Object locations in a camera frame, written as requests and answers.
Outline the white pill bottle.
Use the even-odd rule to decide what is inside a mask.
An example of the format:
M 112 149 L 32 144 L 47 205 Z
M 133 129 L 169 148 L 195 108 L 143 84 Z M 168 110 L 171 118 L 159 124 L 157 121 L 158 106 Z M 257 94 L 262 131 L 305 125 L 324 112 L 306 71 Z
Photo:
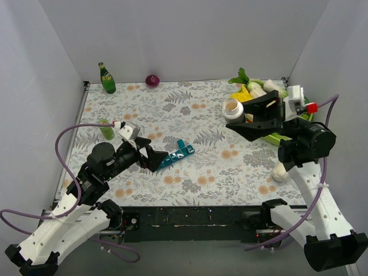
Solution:
M 222 113 L 227 123 L 245 122 L 246 119 L 242 103 L 234 98 L 223 103 Z

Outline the teal pill organizer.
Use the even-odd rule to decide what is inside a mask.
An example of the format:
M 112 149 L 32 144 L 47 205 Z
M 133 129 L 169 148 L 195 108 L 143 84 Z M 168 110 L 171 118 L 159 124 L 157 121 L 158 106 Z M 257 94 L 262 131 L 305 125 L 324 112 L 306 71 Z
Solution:
M 171 166 L 173 163 L 176 163 L 179 160 L 195 153 L 195 149 L 193 148 L 193 146 L 190 144 L 186 145 L 182 139 L 177 141 L 177 145 L 178 145 L 178 150 L 170 153 L 164 159 L 164 161 L 162 161 L 159 169 L 163 169 L 168 166 Z

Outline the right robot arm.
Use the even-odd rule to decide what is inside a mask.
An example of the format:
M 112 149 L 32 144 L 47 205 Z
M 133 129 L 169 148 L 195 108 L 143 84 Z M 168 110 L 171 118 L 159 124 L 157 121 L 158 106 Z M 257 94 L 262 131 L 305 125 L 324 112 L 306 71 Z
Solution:
M 251 122 L 231 119 L 227 128 L 248 141 L 272 133 L 282 136 L 278 160 L 295 182 L 306 203 L 304 215 L 294 212 L 282 199 L 265 201 L 260 221 L 266 228 L 282 228 L 278 236 L 259 243 L 272 249 L 273 244 L 292 237 L 304 250 L 312 269 L 324 271 L 355 263 L 367 249 L 367 236 L 357 233 L 345 219 L 325 181 L 327 157 L 336 143 L 336 135 L 326 122 L 311 122 L 303 113 L 316 113 L 317 103 L 306 103 L 300 86 L 289 88 L 286 98 L 277 91 L 240 103 Z

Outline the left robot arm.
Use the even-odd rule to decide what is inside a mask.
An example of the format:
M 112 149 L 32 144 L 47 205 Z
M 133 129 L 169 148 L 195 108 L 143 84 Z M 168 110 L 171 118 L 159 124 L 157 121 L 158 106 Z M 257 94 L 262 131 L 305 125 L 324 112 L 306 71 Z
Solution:
M 94 146 L 50 215 L 27 239 L 5 250 L 21 275 L 54 275 L 63 259 L 87 239 L 121 226 L 123 210 L 112 200 L 99 199 L 109 190 L 108 182 L 131 165 L 152 172 L 160 167 L 168 152 L 155 151 L 150 143 L 138 137 L 118 148 L 107 142 Z

